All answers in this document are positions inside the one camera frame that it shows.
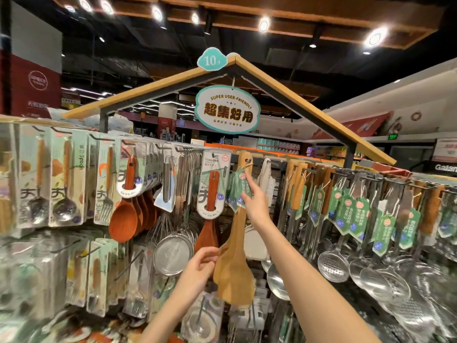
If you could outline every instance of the black metal frame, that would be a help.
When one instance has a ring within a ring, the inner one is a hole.
[[[149,100],[155,100],[159,97],[164,95],[168,95],[175,91],[180,91],[182,89],[186,89],[192,86],[196,86],[201,83],[205,83],[210,80],[214,80],[216,78],[222,77],[226,74],[237,75],[246,80],[250,83],[257,86],[259,89],[263,90],[271,97],[276,99],[278,102],[282,103],[288,109],[293,110],[295,113],[305,117],[306,119],[310,120],[314,125],[323,129],[323,131],[330,134],[332,137],[338,139],[341,143],[345,144],[348,147],[348,151],[346,153],[346,158],[344,162],[344,167],[351,168],[352,163],[354,161],[354,154],[356,152],[357,143],[351,140],[350,138],[346,137],[346,135],[340,133],[338,130],[335,130],[332,126],[326,124],[311,112],[307,111],[306,109],[302,108],[295,102],[291,101],[289,98],[285,97],[283,94],[269,86],[266,82],[262,81],[261,79],[257,78],[255,75],[251,74],[244,68],[238,66],[236,63],[231,66],[226,66],[221,68],[219,71],[209,71],[197,77],[183,80],[175,84],[171,84],[169,86],[163,87],[161,89],[152,91],[147,94],[143,94],[140,96],[136,96],[130,98],[128,100],[124,100],[122,102],[114,103],[110,106],[103,107],[100,109],[100,130],[101,132],[107,132],[108,130],[108,115],[129,106],[136,105],[138,103],[142,103]]]

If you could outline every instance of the wooden roof frame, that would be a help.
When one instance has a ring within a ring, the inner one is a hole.
[[[88,116],[100,114],[100,127],[102,130],[107,129],[108,119],[106,116],[108,114],[138,103],[155,100],[172,92],[190,88],[191,86],[205,83],[227,74],[229,76],[237,75],[248,80],[251,84],[271,95],[285,107],[310,120],[316,126],[322,128],[323,131],[347,145],[347,154],[351,158],[350,161],[349,158],[345,161],[345,167],[352,164],[352,157],[355,152],[361,152],[373,161],[388,165],[395,164],[395,159],[363,140],[341,123],[323,113],[323,111],[313,106],[304,98],[238,55],[229,57],[227,65],[219,71],[205,71],[199,67],[193,68],[186,72],[175,74],[168,78],[77,107],[66,112],[63,117],[67,119],[83,119]]]

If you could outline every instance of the ceiling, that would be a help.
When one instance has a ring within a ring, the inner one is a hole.
[[[214,46],[237,52],[326,109],[457,57],[456,0],[109,0],[114,15],[105,14],[98,0],[88,0],[93,13],[78,0],[14,1],[63,33],[63,86],[98,93],[194,68]],[[152,4],[166,13],[166,30],[151,18]],[[192,12],[201,16],[199,25],[192,24]],[[210,35],[203,32],[208,14]],[[270,19],[266,33],[258,31],[263,16]],[[380,26],[389,29],[386,39],[364,55],[364,40]],[[243,79],[234,84],[258,99],[263,114],[300,118]],[[181,93],[194,96],[201,87]]]

